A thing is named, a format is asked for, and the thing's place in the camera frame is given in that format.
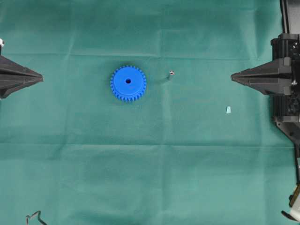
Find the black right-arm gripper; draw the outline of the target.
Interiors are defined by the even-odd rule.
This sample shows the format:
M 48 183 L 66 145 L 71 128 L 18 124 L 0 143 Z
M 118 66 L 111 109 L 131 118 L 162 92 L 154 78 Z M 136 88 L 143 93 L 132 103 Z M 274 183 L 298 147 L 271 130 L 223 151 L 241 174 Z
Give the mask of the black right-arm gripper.
M 271 40 L 272 60 L 231 75 L 234 82 L 274 95 L 274 116 L 300 116 L 300 36 L 282 33 Z

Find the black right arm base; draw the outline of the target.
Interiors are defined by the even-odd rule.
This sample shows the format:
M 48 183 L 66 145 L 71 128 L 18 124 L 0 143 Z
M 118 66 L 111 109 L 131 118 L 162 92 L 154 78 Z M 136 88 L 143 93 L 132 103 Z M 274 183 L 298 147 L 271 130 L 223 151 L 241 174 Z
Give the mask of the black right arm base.
M 275 124 L 294 144 L 296 181 L 300 183 L 300 118 L 299 116 L 276 116 Z

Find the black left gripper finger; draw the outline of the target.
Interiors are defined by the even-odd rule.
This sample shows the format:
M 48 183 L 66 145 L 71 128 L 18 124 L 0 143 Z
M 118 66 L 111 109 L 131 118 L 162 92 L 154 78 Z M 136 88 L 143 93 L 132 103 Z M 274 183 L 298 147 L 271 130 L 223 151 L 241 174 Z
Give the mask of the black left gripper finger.
M 23 88 L 42 82 L 42 76 L 1 75 L 0 98 L 7 98 L 10 94 Z
M 1 75 L 22 75 L 28 77 L 35 77 L 39 80 L 43 79 L 43 76 L 27 67 L 23 67 L 14 61 L 9 60 L 6 57 L 0 56 L 0 74 Z

